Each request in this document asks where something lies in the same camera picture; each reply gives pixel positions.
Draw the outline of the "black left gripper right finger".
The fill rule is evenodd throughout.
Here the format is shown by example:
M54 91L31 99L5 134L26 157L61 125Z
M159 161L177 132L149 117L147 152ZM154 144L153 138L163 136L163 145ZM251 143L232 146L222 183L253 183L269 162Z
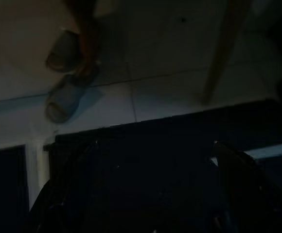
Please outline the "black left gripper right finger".
M219 141L213 155L237 231L282 233L282 191L256 160Z

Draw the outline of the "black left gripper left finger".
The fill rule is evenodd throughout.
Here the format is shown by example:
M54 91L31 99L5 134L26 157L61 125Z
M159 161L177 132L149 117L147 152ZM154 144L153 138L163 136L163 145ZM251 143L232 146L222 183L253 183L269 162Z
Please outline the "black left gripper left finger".
M50 152L51 175L28 216L30 233L80 233L100 153L97 140L64 152Z

